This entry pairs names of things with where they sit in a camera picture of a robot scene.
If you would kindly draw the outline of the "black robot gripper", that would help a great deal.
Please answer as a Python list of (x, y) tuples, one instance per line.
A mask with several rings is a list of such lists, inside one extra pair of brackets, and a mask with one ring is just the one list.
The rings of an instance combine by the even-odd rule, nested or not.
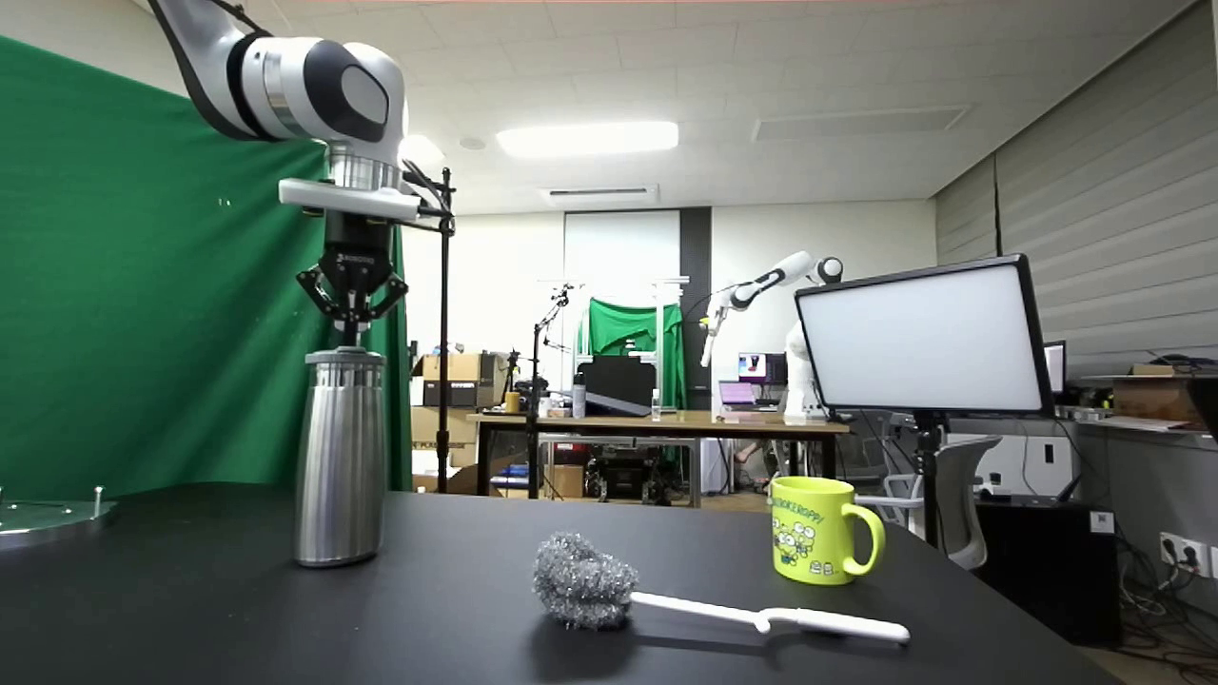
[[(320, 266), (301, 270), (297, 285), (335, 327), (339, 346), (362, 346), (369, 327), (407, 297), (407, 282), (388, 274), (388, 225), (358, 213), (331, 213), (324, 228), (324, 259)], [(354, 327), (350, 312), (331, 293), (339, 301), (362, 301)]]

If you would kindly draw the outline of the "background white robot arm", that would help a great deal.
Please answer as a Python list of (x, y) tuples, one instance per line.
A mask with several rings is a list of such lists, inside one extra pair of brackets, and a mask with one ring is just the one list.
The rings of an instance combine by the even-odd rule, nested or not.
[(815, 388), (815, 365), (792, 297), (799, 289), (837, 285), (841, 278), (845, 263), (837, 255), (815, 259), (811, 251), (792, 251), (754, 278), (719, 285), (700, 316), (700, 365), (712, 373), (712, 381), (723, 381), (723, 354), (716, 350), (719, 339), (727, 339), (735, 350), (761, 350), (765, 343), (773, 343), (784, 354), (788, 369), (780, 392), (780, 419), (788, 426), (822, 422), (826, 407)]

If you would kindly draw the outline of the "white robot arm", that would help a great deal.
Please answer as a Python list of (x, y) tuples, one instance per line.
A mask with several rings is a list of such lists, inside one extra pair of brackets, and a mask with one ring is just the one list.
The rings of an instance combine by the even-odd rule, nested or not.
[(324, 179), (282, 179), (278, 202), (324, 217), (324, 255), (297, 282), (343, 346), (407, 293), (388, 247), (400, 225), (453, 228), (453, 179), (403, 156), (400, 65), (365, 42), (274, 38), (232, 0), (148, 0), (198, 114), (240, 141), (320, 141)]

